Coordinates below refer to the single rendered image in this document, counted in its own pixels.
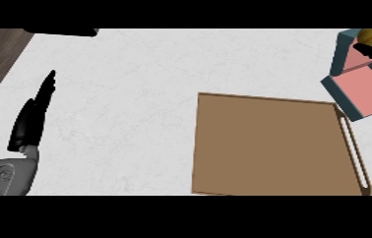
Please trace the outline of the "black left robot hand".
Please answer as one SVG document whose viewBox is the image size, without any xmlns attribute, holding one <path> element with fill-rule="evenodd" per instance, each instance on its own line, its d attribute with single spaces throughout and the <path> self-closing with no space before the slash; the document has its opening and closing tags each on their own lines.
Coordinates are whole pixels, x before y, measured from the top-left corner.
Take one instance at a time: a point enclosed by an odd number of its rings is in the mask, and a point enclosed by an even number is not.
<svg viewBox="0 0 372 238">
<path fill-rule="evenodd" d="M 54 71 L 50 71 L 42 81 L 36 96 L 27 99 L 20 109 L 11 129 L 7 151 L 17 151 L 20 147 L 39 145 L 47 107 L 53 92 Z"/>
</svg>

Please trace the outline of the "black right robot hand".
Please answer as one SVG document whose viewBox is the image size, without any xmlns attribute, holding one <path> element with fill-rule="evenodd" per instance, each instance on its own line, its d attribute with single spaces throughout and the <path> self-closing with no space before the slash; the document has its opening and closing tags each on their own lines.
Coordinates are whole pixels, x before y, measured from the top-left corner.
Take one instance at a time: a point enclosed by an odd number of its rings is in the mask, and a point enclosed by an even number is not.
<svg viewBox="0 0 372 238">
<path fill-rule="evenodd" d="M 372 59 L 372 46 L 363 43 L 355 43 L 352 48 L 360 52 L 363 56 L 367 56 Z"/>
</svg>

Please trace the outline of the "teal and pink cardboard box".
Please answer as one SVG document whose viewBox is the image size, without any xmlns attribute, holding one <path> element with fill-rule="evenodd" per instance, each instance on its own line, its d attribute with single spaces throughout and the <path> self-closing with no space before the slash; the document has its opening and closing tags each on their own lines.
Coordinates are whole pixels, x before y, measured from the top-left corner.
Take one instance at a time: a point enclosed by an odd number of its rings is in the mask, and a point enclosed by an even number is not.
<svg viewBox="0 0 372 238">
<path fill-rule="evenodd" d="M 336 35 L 323 87 L 351 122 L 372 116 L 372 59 L 352 48 L 361 29 Z"/>
</svg>

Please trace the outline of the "brown wooden tray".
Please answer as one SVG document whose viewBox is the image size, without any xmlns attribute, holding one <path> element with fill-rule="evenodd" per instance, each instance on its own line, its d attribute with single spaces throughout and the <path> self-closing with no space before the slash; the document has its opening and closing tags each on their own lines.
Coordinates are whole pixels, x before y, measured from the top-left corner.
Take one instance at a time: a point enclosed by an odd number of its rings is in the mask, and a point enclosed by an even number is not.
<svg viewBox="0 0 372 238">
<path fill-rule="evenodd" d="M 200 93 L 191 192 L 360 195 L 368 176 L 332 102 Z"/>
</svg>

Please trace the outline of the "dark brown wooden panel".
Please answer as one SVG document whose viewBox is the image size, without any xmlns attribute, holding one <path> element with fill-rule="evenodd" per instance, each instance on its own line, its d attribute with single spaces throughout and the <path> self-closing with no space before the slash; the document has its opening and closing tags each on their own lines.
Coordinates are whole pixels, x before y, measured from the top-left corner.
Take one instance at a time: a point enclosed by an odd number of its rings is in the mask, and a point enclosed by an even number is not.
<svg viewBox="0 0 372 238">
<path fill-rule="evenodd" d="M 0 83 L 33 35 L 23 29 L 0 29 Z"/>
</svg>

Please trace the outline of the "black appliance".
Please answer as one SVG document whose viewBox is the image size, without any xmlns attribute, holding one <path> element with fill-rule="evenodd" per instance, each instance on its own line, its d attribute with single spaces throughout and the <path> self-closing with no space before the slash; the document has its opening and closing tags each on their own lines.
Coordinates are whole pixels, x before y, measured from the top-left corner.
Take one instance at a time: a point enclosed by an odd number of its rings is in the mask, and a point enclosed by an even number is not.
<svg viewBox="0 0 372 238">
<path fill-rule="evenodd" d="M 97 29 L 36 29 L 24 28 L 26 32 L 42 33 L 42 34 L 57 34 L 57 35 L 72 35 L 72 36 L 89 36 L 94 37 L 98 33 Z"/>
</svg>

